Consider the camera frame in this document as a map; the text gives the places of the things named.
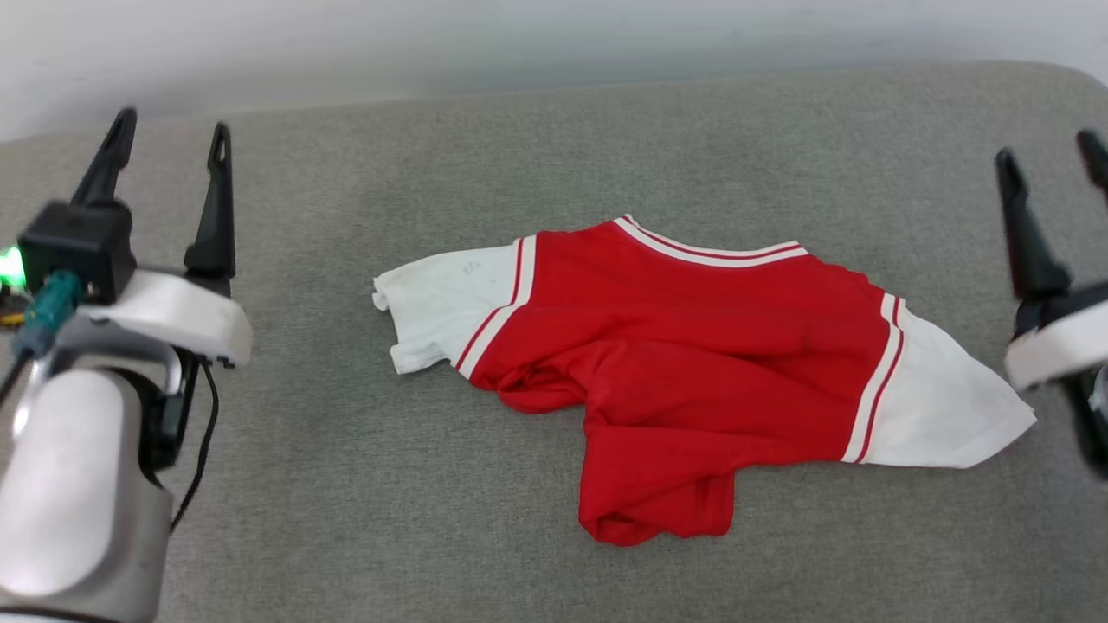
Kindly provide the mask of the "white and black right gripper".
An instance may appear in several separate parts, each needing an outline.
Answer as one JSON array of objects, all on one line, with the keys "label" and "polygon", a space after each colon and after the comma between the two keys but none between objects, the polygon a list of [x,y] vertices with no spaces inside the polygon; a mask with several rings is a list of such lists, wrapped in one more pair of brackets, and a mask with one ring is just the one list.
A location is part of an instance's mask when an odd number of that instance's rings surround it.
[{"label": "white and black right gripper", "polygon": [[[1080,130],[1076,143],[1085,176],[1108,205],[1108,143],[1092,129]],[[1068,292],[1073,276],[1042,235],[1010,149],[997,152],[995,173],[1012,289],[1022,302],[1004,358],[1008,379],[1020,391],[1060,387],[1085,464],[1108,482],[1108,280]]]}]

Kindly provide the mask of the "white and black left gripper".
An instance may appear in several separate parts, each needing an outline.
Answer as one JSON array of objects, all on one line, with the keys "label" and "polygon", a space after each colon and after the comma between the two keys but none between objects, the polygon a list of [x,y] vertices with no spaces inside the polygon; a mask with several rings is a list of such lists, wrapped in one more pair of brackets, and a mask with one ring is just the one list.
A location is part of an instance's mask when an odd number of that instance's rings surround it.
[{"label": "white and black left gripper", "polygon": [[[73,205],[116,198],[137,118],[134,108],[119,111],[72,194]],[[184,266],[199,279],[232,280],[237,272],[232,134],[224,122],[211,137],[207,172],[204,210]],[[252,347],[253,328],[242,305],[174,273],[137,270],[115,304],[82,309],[83,351],[164,366],[163,385],[138,391],[144,398],[138,464],[150,473],[177,463],[202,367],[242,366],[252,359]]]}]

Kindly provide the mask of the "red and white t-shirt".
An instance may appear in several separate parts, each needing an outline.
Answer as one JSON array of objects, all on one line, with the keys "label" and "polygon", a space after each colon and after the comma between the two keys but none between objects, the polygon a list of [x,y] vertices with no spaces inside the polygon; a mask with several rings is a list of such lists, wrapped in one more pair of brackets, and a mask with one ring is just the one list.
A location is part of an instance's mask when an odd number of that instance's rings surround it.
[{"label": "red and white t-shirt", "polygon": [[579,524],[722,537],[748,466],[981,464],[1033,408],[863,273],[788,241],[689,246],[629,215],[380,273],[401,375],[450,362],[519,413],[584,408]]}]

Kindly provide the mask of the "grey fabric sofa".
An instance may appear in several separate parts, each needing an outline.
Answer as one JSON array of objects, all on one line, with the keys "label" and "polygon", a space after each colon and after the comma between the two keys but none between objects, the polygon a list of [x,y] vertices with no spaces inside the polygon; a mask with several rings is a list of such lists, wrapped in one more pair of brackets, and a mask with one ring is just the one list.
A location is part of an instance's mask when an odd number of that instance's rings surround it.
[{"label": "grey fabric sofa", "polygon": [[724,539],[604,547],[577,521],[581,413],[400,377],[377,273],[630,213],[684,243],[800,241],[1002,367],[994,154],[1056,254],[1108,279],[1077,130],[1108,86],[982,62],[232,118],[254,357],[171,540],[160,623],[1108,623],[1108,484],[1058,394],[966,471],[745,470]]}]

